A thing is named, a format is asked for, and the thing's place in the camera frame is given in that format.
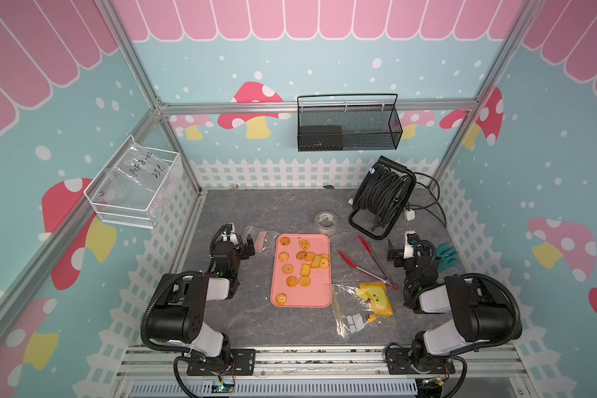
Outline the round cookie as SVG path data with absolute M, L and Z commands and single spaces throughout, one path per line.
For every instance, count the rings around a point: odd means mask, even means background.
M 285 306 L 287 304 L 287 295 L 279 294 L 275 296 L 275 304 L 277 306 Z

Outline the red kitchen tongs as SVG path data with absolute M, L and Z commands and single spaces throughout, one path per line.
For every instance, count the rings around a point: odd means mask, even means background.
M 363 257 L 364 261 L 358 262 L 357 257 L 350 256 L 344 253 L 342 250 L 339 250 L 338 255 L 341 257 L 343 262 L 352 269 L 363 273 L 363 275 L 366 275 L 373 280 L 380 281 L 387 287 L 398 291 L 400 286 L 395 280 L 393 280 L 393 278 L 391 278 L 390 275 L 388 275 L 386 268 L 380 263 L 367 240 L 360 235 L 358 236 L 358 240 L 360 241 L 360 244 L 365 252 Z

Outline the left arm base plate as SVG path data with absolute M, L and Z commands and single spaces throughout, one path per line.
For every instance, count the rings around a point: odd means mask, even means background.
M 187 365 L 188 376 L 252 376 L 255 366 L 255 349 L 232 349 L 230 354 L 222 353 L 216 358 L 202 361 L 192 358 Z

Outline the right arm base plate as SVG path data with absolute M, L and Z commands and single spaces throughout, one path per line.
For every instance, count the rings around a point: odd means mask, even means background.
M 436 357 L 423 353 L 416 357 L 411 348 L 389 346 L 384 351 L 387 369 L 391 375 L 453 375 L 455 367 L 448 357 Z

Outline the clear resealable bag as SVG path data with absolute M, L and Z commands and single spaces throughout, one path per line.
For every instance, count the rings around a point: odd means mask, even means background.
M 279 232 L 266 230 L 253 225 L 248 225 L 245 228 L 244 233 L 252 238 L 255 252 L 257 254 L 272 251 L 275 248 L 277 238 L 280 236 Z

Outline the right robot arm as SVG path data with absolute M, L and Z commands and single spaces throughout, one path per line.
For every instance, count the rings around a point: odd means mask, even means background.
M 479 273 L 439 275 L 459 262 L 451 245 L 436 246 L 416 232 L 406 232 L 403 248 L 389 245 L 387 259 L 405 272 L 406 308 L 451 316 L 439 327 L 417 333 L 408 348 L 389 346 L 385 357 L 390 373 L 451 373 L 455 356 L 522 336 L 521 310 L 505 284 Z

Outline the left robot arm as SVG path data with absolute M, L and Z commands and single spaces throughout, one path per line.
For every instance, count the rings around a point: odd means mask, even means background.
M 253 255 L 252 238 L 242 238 L 232 223 L 223 225 L 209 245 L 206 271 L 166 274 L 159 281 L 140 322 L 144 346 L 226 366 L 232 359 L 229 338 L 205 323 L 206 306 L 235 296 L 240 262 Z

